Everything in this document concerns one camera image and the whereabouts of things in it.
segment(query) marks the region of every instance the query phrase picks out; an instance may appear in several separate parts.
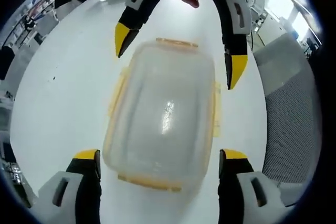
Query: office desk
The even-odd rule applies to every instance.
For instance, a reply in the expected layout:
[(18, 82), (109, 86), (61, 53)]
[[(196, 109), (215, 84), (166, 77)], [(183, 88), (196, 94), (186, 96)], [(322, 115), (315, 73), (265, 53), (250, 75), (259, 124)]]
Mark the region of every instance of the office desk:
[(198, 43), (215, 61), (222, 84), (222, 127), (213, 139), (208, 172), (188, 208), (179, 194), (117, 180), (101, 162), (101, 223), (218, 223), (218, 162), (221, 148), (246, 153), (255, 170), (265, 158), (266, 104), (257, 65), (248, 64), (234, 90), (226, 88), (221, 27), (211, 0), (193, 9), (180, 0), (161, 0), (121, 59), (115, 58), (114, 28), (124, 0), (88, 0), (45, 39), (17, 92), (10, 129), (18, 163), (34, 192), (79, 151), (102, 149), (108, 107), (120, 71), (135, 47), (156, 37)]

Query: gray mesh chair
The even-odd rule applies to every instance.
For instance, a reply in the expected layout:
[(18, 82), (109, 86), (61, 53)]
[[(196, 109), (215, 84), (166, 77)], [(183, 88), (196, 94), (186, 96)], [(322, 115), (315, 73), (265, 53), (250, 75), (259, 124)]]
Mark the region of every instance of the gray mesh chair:
[(321, 117), (314, 76), (303, 50), (284, 34), (254, 53), (267, 109), (263, 173), (281, 191), (286, 206), (303, 193), (317, 165)]

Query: window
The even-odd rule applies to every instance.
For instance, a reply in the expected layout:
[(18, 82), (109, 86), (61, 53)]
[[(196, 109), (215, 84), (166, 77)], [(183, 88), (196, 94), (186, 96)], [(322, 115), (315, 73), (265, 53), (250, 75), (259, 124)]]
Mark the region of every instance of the window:
[(291, 0), (269, 0), (267, 8), (279, 19), (281, 17), (288, 19), (294, 8), (294, 4)]
[(298, 15), (296, 16), (292, 27), (299, 34), (299, 38), (297, 40), (302, 41), (308, 32), (309, 25), (307, 24), (307, 21), (304, 19), (301, 13), (298, 13)]

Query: white tabletop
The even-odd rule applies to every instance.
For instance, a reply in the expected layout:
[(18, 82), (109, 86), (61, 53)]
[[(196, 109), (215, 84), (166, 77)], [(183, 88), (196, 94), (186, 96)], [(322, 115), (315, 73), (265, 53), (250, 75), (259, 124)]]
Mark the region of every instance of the white tabletop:
[(213, 56), (222, 84), (222, 125), (213, 140), (208, 173), (188, 208), (181, 195), (117, 180), (101, 162), (101, 223), (218, 223), (218, 162), (221, 148), (248, 155), (254, 170), (265, 158), (266, 104), (256, 62), (234, 90), (226, 88), (224, 48), (216, 7), (199, 0), (161, 0), (120, 60), (114, 59), (114, 28), (124, 0), (88, 0), (70, 13), (37, 50), (20, 83), (10, 128), (17, 161), (35, 193), (82, 150), (102, 149), (108, 107), (122, 67), (135, 47), (156, 37), (196, 42)]

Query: clear plastic container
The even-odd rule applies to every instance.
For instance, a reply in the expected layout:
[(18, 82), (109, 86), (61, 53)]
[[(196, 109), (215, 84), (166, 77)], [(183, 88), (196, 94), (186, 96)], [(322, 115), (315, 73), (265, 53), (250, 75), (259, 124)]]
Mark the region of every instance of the clear plastic container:
[(113, 106), (103, 160), (119, 179), (160, 190), (199, 185), (212, 147), (215, 69), (197, 45), (141, 44)]

